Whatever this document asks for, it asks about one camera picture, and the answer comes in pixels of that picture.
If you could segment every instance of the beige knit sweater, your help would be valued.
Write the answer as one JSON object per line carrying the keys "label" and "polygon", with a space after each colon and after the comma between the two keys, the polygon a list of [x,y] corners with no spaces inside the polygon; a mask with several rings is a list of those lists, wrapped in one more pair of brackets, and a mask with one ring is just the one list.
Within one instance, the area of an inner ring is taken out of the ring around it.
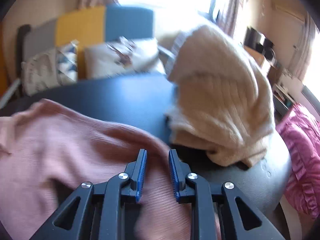
{"label": "beige knit sweater", "polygon": [[213,162],[255,165],[274,132],[272,91],[255,60],[218,27],[177,39],[168,80],[178,85],[168,111],[171,141],[207,151]]}

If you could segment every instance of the black table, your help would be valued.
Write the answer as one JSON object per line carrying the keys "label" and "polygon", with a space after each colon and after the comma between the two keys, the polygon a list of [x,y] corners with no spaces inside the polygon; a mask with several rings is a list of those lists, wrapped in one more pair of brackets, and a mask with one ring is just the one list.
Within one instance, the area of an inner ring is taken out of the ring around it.
{"label": "black table", "polygon": [[[56,101],[81,114],[103,121],[136,126],[169,144],[165,111],[173,103],[174,86],[161,74],[137,74],[81,81],[21,98],[0,110],[0,116],[24,111],[41,98]],[[248,169],[238,163],[227,168],[212,163],[204,151],[174,146],[191,170],[208,181],[231,181],[263,212],[273,211],[291,172],[288,149],[278,133],[270,140],[266,157]]]}

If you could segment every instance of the white pillow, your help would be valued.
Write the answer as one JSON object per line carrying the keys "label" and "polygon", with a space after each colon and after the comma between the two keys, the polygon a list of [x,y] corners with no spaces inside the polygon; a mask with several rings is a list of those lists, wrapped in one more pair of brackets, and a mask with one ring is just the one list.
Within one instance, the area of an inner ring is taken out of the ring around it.
{"label": "white pillow", "polygon": [[165,74],[156,39],[107,42],[84,49],[88,79],[135,72]]}

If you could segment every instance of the metal screw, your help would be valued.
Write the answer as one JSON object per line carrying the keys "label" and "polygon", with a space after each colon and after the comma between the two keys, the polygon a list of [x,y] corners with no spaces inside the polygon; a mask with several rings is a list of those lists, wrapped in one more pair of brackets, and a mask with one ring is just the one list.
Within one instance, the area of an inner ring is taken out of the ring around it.
{"label": "metal screw", "polygon": [[120,178],[120,179],[126,179],[126,178],[128,178],[128,177],[129,177],[129,175],[126,174],[126,173],[124,173],[124,172],[119,174],[119,178]]}
{"label": "metal screw", "polygon": [[86,182],[84,182],[84,183],[81,184],[81,187],[83,187],[83,188],[89,188],[89,187],[91,187],[91,183],[88,182],[88,181],[86,181]]}
{"label": "metal screw", "polygon": [[235,185],[232,182],[226,182],[224,184],[224,187],[227,189],[233,189],[235,187]]}
{"label": "metal screw", "polygon": [[192,172],[192,173],[188,174],[188,178],[189,179],[196,179],[196,178],[198,178],[198,175]]}

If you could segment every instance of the pink ruffled fabric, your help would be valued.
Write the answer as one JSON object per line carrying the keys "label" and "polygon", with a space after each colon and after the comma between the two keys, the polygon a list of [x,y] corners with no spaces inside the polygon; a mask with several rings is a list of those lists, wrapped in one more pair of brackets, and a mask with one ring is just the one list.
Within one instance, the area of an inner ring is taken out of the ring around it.
{"label": "pink ruffled fabric", "polygon": [[320,211],[320,126],[302,105],[295,104],[277,132],[290,152],[292,173],[285,197],[298,212],[318,217]]}

